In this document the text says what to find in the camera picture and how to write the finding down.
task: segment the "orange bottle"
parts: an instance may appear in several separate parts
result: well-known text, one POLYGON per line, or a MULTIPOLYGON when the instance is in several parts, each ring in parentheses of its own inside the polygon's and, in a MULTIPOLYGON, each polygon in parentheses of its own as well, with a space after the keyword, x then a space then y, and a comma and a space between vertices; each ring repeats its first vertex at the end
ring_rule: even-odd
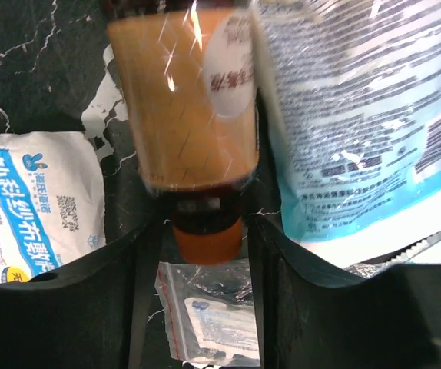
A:
POLYGON ((240 193, 258 163, 250 16, 234 2, 112 4, 108 25, 141 177, 173 205, 182 257, 240 250, 240 193))

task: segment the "cotton pad package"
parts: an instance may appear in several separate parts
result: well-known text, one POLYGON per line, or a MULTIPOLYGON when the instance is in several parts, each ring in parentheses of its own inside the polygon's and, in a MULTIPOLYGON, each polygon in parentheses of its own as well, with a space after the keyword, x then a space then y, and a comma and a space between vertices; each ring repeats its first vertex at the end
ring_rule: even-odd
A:
POLYGON ((103 177, 84 135, 0 135, 0 283, 28 281, 104 244, 103 177))
POLYGON ((441 1, 254 3, 286 235, 339 266, 441 230, 441 1))

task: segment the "orange bottle cap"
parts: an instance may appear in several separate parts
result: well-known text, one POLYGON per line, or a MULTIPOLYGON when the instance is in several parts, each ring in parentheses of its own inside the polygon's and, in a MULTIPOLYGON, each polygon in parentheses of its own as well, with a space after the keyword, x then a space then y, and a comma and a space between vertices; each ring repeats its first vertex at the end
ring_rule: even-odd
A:
POLYGON ((213 234, 189 234, 173 227, 181 257, 190 264, 218 265, 234 259, 241 250, 243 223, 213 234))

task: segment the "black marble surface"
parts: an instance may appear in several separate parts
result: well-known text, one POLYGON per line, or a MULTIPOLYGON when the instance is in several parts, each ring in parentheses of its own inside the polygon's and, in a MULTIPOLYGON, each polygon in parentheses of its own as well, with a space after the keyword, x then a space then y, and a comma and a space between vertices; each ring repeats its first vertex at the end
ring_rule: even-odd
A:
MULTIPOLYGON (((0 133, 84 131, 105 178, 107 241, 151 216, 138 176, 116 66, 98 0, 0 0, 0 133)), ((255 182, 269 191, 263 176, 255 182)), ((273 207, 252 214, 276 214, 273 207)), ((164 259, 176 261, 173 244, 164 259)), ((144 369, 189 367, 173 361, 156 298, 149 314, 144 369)))

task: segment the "yellow label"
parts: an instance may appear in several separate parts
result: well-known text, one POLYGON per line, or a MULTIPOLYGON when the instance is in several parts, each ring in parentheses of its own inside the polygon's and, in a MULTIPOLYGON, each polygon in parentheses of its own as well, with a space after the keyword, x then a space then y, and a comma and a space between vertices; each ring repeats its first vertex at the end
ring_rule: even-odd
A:
POLYGON ((29 281, 29 277, 22 269, 8 267, 2 272, 2 283, 27 281, 29 281))

